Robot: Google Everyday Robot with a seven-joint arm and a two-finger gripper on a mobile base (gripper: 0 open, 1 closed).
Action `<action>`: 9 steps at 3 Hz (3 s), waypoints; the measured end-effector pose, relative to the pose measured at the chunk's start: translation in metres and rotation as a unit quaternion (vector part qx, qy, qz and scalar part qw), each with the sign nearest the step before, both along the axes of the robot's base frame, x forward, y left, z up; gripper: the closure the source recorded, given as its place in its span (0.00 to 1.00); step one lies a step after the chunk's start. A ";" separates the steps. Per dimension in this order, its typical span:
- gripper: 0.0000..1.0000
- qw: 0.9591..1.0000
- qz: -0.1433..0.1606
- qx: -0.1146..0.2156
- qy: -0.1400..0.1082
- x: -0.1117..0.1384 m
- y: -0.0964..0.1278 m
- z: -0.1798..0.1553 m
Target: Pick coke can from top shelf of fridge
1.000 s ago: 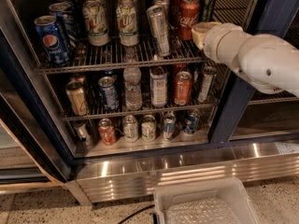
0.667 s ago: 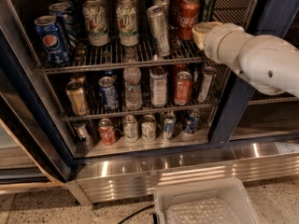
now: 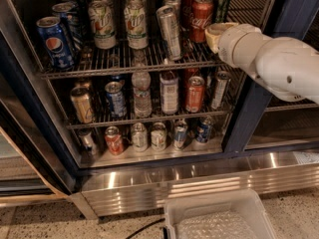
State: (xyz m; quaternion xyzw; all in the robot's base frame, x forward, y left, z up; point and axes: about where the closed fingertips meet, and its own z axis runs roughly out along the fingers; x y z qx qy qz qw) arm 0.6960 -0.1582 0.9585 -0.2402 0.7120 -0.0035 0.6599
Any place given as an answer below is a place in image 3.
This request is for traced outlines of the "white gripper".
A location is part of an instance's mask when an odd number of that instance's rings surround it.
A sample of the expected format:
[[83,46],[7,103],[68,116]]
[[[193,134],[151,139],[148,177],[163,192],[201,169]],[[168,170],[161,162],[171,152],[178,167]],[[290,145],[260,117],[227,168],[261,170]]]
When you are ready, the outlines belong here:
[[237,22],[213,23],[205,31],[210,50],[233,68],[248,69],[261,46],[271,38],[249,24]]

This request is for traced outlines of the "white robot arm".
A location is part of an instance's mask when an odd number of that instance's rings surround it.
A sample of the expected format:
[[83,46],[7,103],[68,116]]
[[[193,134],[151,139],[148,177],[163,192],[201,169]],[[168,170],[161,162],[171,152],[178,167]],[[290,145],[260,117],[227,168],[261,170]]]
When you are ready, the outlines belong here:
[[268,37],[250,24],[216,23],[204,33],[222,62],[241,69],[278,99],[319,104],[319,53],[311,46],[291,37]]

